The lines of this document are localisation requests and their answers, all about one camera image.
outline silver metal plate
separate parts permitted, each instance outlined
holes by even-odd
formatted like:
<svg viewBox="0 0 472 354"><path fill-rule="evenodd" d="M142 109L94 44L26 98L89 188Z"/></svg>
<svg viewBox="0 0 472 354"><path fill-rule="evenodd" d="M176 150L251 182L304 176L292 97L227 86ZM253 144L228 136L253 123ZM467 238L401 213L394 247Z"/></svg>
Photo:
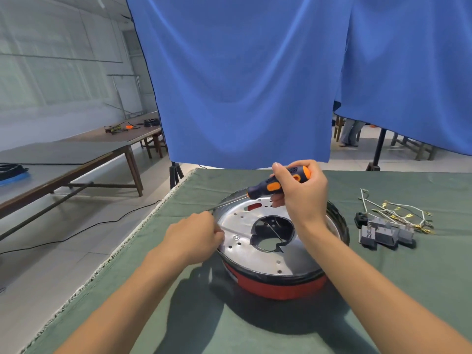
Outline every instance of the silver metal plate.
<svg viewBox="0 0 472 354"><path fill-rule="evenodd" d="M247 206L260 202L262 207L247 211ZM256 222L266 216L279 216L290 221L286 207L271 207L270 197L258 200L242 199L217 208L214 216L225 231L225 240L219 247L223 257L250 271L274 276L304 276L320 269L305 249L294 230L292 240L282 248L283 252L265 252L250 244L251 230ZM327 225L337 237L339 231L327 216Z"/></svg>

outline blue curtain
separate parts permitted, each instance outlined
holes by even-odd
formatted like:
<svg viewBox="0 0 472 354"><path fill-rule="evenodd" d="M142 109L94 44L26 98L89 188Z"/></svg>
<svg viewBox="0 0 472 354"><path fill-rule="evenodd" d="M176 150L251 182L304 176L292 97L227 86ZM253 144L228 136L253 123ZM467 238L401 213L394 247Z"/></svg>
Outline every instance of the blue curtain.
<svg viewBox="0 0 472 354"><path fill-rule="evenodd" d="M352 0L127 0L173 161L328 161Z"/></svg>
<svg viewBox="0 0 472 354"><path fill-rule="evenodd" d="M355 0L338 113L472 155L472 0Z"/></svg>

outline jeans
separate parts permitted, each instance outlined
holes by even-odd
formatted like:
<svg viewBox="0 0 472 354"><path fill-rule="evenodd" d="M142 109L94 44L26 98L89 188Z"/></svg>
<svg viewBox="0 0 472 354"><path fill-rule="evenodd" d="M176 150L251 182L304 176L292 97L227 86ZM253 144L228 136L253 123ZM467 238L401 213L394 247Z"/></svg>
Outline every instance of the jeans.
<svg viewBox="0 0 472 354"><path fill-rule="evenodd" d="M357 145L357 133L361 131L364 125L365 122L360 120L346 119L339 141L345 145Z"/></svg>

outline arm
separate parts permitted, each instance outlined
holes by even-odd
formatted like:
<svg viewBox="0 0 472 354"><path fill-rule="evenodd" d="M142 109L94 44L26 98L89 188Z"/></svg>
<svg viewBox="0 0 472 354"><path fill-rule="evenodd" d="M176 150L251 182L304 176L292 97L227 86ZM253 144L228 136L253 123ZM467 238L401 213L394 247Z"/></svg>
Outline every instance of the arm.
<svg viewBox="0 0 472 354"><path fill-rule="evenodd" d="M300 165L311 171L310 180L304 184L274 164L274 174L285 195L274 195L273 206L286 205L306 249L351 306L377 348L383 354L472 353L470 342L329 232L325 225L327 179L314 160L290 164Z"/></svg>
<svg viewBox="0 0 472 354"><path fill-rule="evenodd" d="M171 225L164 241L54 353L129 353L179 274L187 265L208 259L223 238L209 212Z"/></svg>

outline floor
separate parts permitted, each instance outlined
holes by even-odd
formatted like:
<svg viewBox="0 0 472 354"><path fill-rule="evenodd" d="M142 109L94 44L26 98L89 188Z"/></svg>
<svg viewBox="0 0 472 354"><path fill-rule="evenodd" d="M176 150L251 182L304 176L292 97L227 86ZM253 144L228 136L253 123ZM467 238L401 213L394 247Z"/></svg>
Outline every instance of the floor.
<svg viewBox="0 0 472 354"><path fill-rule="evenodd" d="M324 170L363 171L372 160L378 128L364 127L358 148L339 148L333 141L331 158ZM415 161L415 154L390 146L387 132L382 150L382 171L472 172L472 157L439 151L434 161ZM155 203L169 191L168 157L150 160L146 151L134 147L141 171L144 196L132 189L86 189L57 208L0 242L0 252L65 239L97 222L117 220L141 206ZM197 167L181 164L184 173ZM131 182L126 161L113 160L83 180ZM68 189L59 189L0 220L0 233L48 206ZM67 242L0 256L0 343L3 354L15 354L105 261L124 238L145 218L154 205L139 209L117 223L95 226Z"/></svg>

